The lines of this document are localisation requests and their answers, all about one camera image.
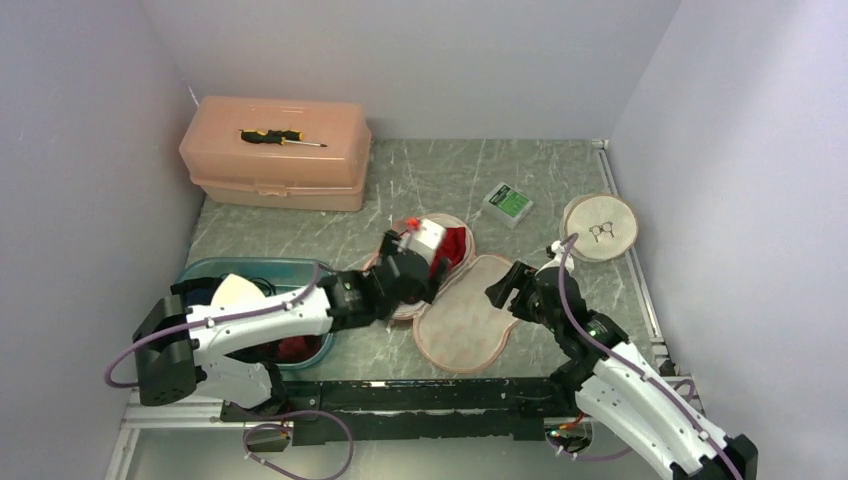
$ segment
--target red fabric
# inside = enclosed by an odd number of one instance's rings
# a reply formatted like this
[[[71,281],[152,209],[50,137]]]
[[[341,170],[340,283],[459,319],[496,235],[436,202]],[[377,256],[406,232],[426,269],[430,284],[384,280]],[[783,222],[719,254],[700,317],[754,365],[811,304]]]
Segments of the red fabric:
[[[321,349],[321,337],[306,335],[284,338],[261,346],[275,363],[300,363],[312,358]]]
[[[436,267],[442,258],[447,258],[451,262],[448,271],[459,265],[459,262],[465,258],[465,228],[448,227],[446,230],[445,238],[436,250],[436,257],[433,259],[433,265],[430,266],[430,275],[436,272]]]

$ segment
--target marble surface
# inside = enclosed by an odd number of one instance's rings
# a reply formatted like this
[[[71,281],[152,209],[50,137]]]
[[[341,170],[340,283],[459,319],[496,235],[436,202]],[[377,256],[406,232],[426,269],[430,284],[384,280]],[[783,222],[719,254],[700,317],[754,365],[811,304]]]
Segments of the marble surface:
[[[480,211],[483,197],[507,182],[535,202],[515,230]],[[393,220],[443,212],[464,219],[477,253],[540,266],[573,197],[605,191],[588,141],[380,140],[371,146],[365,203],[359,212],[203,206],[188,263],[216,256],[295,257],[336,269],[359,268]],[[576,262],[574,276],[591,308],[614,319],[653,360],[648,330],[627,262]],[[473,375],[439,370],[418,351],[408,327],[385,324],[340,332],[329,355],[297,372],[305,380],[547,376],[567,360],[544,328],[519,322],[498,359]]]

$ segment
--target round placemat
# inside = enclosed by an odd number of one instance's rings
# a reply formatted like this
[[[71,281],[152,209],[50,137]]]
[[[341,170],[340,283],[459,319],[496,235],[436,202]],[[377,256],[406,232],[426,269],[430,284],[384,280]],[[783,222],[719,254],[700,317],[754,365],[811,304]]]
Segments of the round placemat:
[[[639,222],[624,200],[610,194],[576,197],[563,211],[562,238],[577,233],[572,253],[586,262],[604,262],[619,257],[632,247]]]

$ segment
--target cable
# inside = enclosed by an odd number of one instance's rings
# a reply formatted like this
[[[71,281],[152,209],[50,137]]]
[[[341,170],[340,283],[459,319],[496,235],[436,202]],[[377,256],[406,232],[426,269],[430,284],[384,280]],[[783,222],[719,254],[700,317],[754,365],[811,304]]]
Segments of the cable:
[[[321,410],[298,410],[296,412],[284,413],[282,415],[276,415],[276,416],[273,416],[273,417],[256,417],[255,415],[252,415],[250,412],[239,407],[238,405],[236,405],[234,403],[231,404],[231,405],[234,405],[234,406],[240,408],[242,410],[242,412],[246,413],[247,415],[249,415],[253,418],[256,418],[258,420],[263,420],[263,421],[274,420],[274,421],[284,422],[286,420],[296,418],[296,417],[302,417],[302,416],[305,416],[305,415],[318,415],[320,417],[329,418],[330,420],[336,422],[340,427],[342,427],[342,430],[344,430],[344,432],[345,432],[345,436],[347,436],[347,442],[348,442],[348,446],[349,446],[348,450],[347,450],[347,459],[345,459],[344,465],[342,465],[342,468],[340,468],[338,472],[330,475],[329,477],[324,477],[320,480],[335,480],[335,479],[341,477],[342,475],[344,475],[344,473],[350,467],[350,462],[353,461],[353,433],[351,433],[350,427],[348,427],[347,424],[345,424],[344,421],[341,418],[333,415],[332,413],[324,412],[324,411],[321,411]],[[271,463],[271,462],[265,460],[264,458],[260,457],[259,455],[250,451],[250,447],[247,443],[250,436],[254,432],[267,431],[267,430],[278,430],[280,432],[286,432],[287,431],[286,427],[279,425],[279,424],[276,424],[276,423],[261,423],[259,425],[256,425],[255,427],[251,428],[247,432],[245,432],[244,437],[242,437],[242,447],[244,448],[244,458],[245,458],[245,460],[250,458],[254,462],[256,462],[256,463],[258,463],[262,466],[268,467],[271,470],[273,470],[273,471],[275,471],[279,474],[285,475],[289,478],[292,478],[294,480],[310,480],[306,477],[301,477],[300,475],[294,474],[294,473],[292,473],[292,472],[290,472],[290,471],[288,471],[284,468],[281,468],[281,467],[277,466],[276,464]]]
[[[592,440],[587,437],[575,436],[548,437],[548,444],[554,449],[557,457],[565,452],[574,458],[578,453],[589,448],[592,445]]]
[[[583,421],[584,418],[586,418],[586,414],[583,413],[583,412],[580,412],[580,415],[577,415],[577,418],[573,422],[563,423],[562,425],[559,426],[559,428],[560,428],[560,430],[565,430],[567,432],[574,430],[575,428],[577,428],[577,425],[579,425],[580,422]]]
[[[315,290],[315,286],[318,283],[318,278],[321,275],[321,269],[322,268],[324,268],[323,265],[321,265],[319,263],[315,264],[315,267],[312,271],[312,279],[309,281],[309,284],[306,285],[306,288],[304,288],[299,294],[295,295],[295,297],[292,298],[291,300],[289,300],[289,301],[284,300],[283,302],[281,302],[277,305],[271,305],[270,307],[260,308],[260,309],[252,310],[252,311],[248,311],[248,312],[238,312],[238,313],[231,313],[229,315],[221,315],[220,317],[215,317],[215,319],[214,319],[215,323],[232,322],[232,321],[235,321],[235,320],[241,320],[241,319],[253,317],[253,316],[256,316],[256,315],[265,315],[267,313],[273,313],[273,312],[277,312],[277,311],[280,311],[280,310],[288,310],[289,307],[291,307],[292,305],[296,305],[298,303],[301,303],[306,297],[308,297],[312,293],[313,290]],[[173,326],[173,327],[166,328],[164,330],[160,330],[158,332],[151,333],[150,335],[139,339],[137,342],[133,343],[132,345],[127,347],[124,351],[122,351],[120,354],[118,354],[118,356],[115,357],[115,359],[112,360],[112,362],[109,363],[108,366],[106,366],[106,371],[103,374],[103,381],[106,382],[106,385],[109,385],[112,388],[133,388],[133,387],[137,387],[138,386],[137,381],[136,382],[116,382],[112,378],[112,373],[115,371],[115,368],[118,366],[118,364],[121,363],[121,361],[123,361],[125,358],[127,358],[128,356],[133,354],[139,348],[141,348],[141,347],[143,347],[143,346],[145,346],[145,345],[147,345],[151,342],[155,342],[156,340],[159,340],[160,338],[167,337],[168,335],[172,335],[174,333],[184,332],[184,331],[187,331],[187,330],[191,330],[192,328],[195,328],[195,327],[200,327],[200,326],[206,325],[207,320],[208,319],[203,319],[203,320],[196,320],[194,322],[183,323],[181,325],[176,325],[176,326]]]
[[[259,287],[260,290],[267,289],[268,293],[265,295],[266,297],[272,297],[277,294],[277,287],[275,287],[274,284],[272,284],[268,280],[262,277],[253,277],[249,280],[253,282],[254,285]]]
[[[565,247],[564,247],[562,259],[559,262],[559,281],[557,283],[558,283],[558,287],[559,287],[559,298],[560,298],[560,301],[562,302],[563,309],[565,310],[565,315],[568,317],[568,320],[571,322],[571,325],[577,330],[577,332],[580,334],[580,336],[582,336],[584,339],[586,339],[586,341],[589,342],[592,346],[594,346],[595,348],[604,352],[605,354],[609,355],[610,357],[618,360],[623,365],[630,368],[630,370],[635,372],[637,375],[644,378],[646,376],[645,371],[642,370],[641,368],[639,368],[638,365],[634,364],[630,360],[624,358],[623,356],[619,355],[618,353],[607,348],[606,345],[595,340],[594,337],[589,335],[589,333],[586,332],[586,330],[583,329],[583,327],[580,325],[580,322],[578,322],[577,318],[574,317],[574,313],[568,307],[568,299],[565,295],[565,261],[568,258],[569,253],[571,253],[571,249],[574,248],[574,243],[576,241],[577,241],[577,234],[576,233],[573,233],[573,234],[569,235],[568,238],[566,238],[566,244],[565,244]],[[654,377],[649,377],[647,379],[647,381],[651,385],[656,387],[663,395],[665,395],[671,401],[671,403],[674,404],[675,407],[677,407],[678,410],[680,410],[680,413],[682,413],[683,416],[686,417],[686,419],[689,421],[689,423],[692,425],[692,427],[694,427],[695,430],[697,430],[699,434],[704,432],[704,427],[701,426],[701,423],[694,416],[692,416],[691,413],[689,413],[689,410],[686,409],[686,405],[679,398],[677,398],[677,395],[675,395],[673,392],[668,391],[668,389],[665,388],[665,386],[662,384],[662,382],[660,382],[659,380],[657,380]],[[712,449],[715,450],[716,455],[718,455],[718,457],[721,458],[721,460],[724,462],[724,464],[727,465],[727,468],[730,471],[730,473],[733,475],[733,478],[735,480],[744,480],[742,478],[742,474],[739,473],[739,469],[736,468],[736,465],[733,464],[733,461],[731,461],[730,457],[728,457],[727,454],[724,453],[724,450],[721,449],[721,447],[718,445],[718,443],[715,440],[713,440],[713,438],[710,437],[710,436],[707,436],[706,441],[707,441],[707,443],[709,443],[710,447],[712,447]]]
[[[618,460],[619,458],[626,457],[627,455],[630,455],[630,452],[632,451],[632,448],[627,447],[618,453],[613,453],[610,455],[601,455],[599,457],[590,457],[589,455],[577,455],[573,457],[573,460],[576,460],[578,462],[610,462],[612,460]]]

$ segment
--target white enclosure wall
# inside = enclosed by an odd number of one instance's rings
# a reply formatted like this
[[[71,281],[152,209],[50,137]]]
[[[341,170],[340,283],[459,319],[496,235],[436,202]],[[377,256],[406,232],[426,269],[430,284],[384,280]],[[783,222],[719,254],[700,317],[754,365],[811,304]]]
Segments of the white enclosure wall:
[[[2,2],[0,58],[0,477],[99,479],[128,396],[103,368],[197,216],[194,104],[135,0]]]
[[[672,353],[760,478],[848,471],[848,3],[683,2],[611,141]]]
[[[362,103],[377,137],[608,138],[679,0],[141,0],[198,97]]]

